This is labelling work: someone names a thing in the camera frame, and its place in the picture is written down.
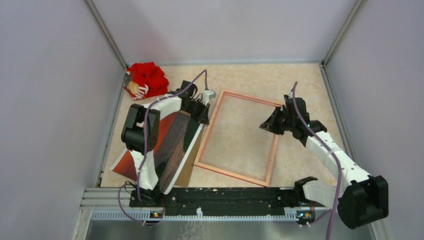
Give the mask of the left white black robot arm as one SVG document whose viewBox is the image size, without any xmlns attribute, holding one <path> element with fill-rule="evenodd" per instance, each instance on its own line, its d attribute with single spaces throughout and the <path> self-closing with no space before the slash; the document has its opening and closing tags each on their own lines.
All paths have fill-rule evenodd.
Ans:
<svg viewBox="0 0 424 240">
<path fill-rule="evenodd" d="M 121 141 L 129 150 L 136 170 L 136 197 L 147 206 L 160 202 L 155 190 L 159 182 L 154 164 L 154 149 L 159 140 L 160 122 L 165 117 L 184 111 L 199 124 L 209 124 L 210 100 L 217 94 L 206 88 L 195 97 L 197 86 L 183 81 L 181 87 L 147 104 L 134 103 L 129 107 L 121 132 Z"/>
</svg>

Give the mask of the brown fibreboard backing board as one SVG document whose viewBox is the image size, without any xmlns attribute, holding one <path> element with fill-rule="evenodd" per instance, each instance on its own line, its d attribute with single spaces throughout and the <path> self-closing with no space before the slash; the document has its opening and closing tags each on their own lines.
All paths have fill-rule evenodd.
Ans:
<svg viewBox="0 0 424 240">
<path fill-rule="evenodd" d="M 186 150 L 186 154 L 184 155 L 184 165 L 181 168 L 181 171 L 175 181 L 174 186 L 187 188 L 189 186 L 190 179 L 194 170 L 194 161 L 196 160 L 200 148 L 204 125 L 196 122 L 187 113 L 183 113 L 188 116 L 187 131 L 185 133 L 184 139 L 190 140 L 190 144 L 185 144 L 188 148 Z"/>
</svg>

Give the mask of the red wooden picture frame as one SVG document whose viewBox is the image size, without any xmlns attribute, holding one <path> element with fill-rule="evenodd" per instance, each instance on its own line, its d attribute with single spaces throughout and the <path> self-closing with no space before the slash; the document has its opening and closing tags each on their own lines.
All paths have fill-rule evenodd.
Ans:
<svg viewBox="0 0 424 240">
<path fill-rule="evenodd" d="M 280 102 L 234 91 L 219 95 L 194 165 L 240 181 L 269 187 L 279 136 L 260 129 Z"/>
</svg>

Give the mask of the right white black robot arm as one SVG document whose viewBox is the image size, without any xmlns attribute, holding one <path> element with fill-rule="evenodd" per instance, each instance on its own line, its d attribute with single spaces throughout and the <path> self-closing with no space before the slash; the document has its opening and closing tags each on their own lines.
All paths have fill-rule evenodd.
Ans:
<svg viewBox="0 0 424 240">
<path fill-rule="evenodd" d="M 301 97 L 285 95 L 285 104 L 275 107 L 259 127 L 275 135 L 292 136 L 323 163 L 337 181 L 330 186 L 316 177 L 306 177 L 294 184 L 293 200 L 299 206 L 316 202 L 335 210 L 350 229 L 373 223 L 389 215 L 389 185 L 379 175 L 373 176 L 354 162 L 340 148 L 319 120 L 311 120 Z"/>
</svg>

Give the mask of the sunset landscape photo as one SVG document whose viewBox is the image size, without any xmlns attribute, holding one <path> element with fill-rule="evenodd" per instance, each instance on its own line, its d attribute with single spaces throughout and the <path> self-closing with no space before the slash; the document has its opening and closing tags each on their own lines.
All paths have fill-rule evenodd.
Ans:
<svg viewBox="0 0 424 240">
<path fill-rule="evenodd" d="M 159 190 L 168 194 L 184 165 L 190 140 L 185 139 L 188 116 L 183 111 L 175 112 L 160 121 L 158 142 L 153 151 Z"/>
</svg>

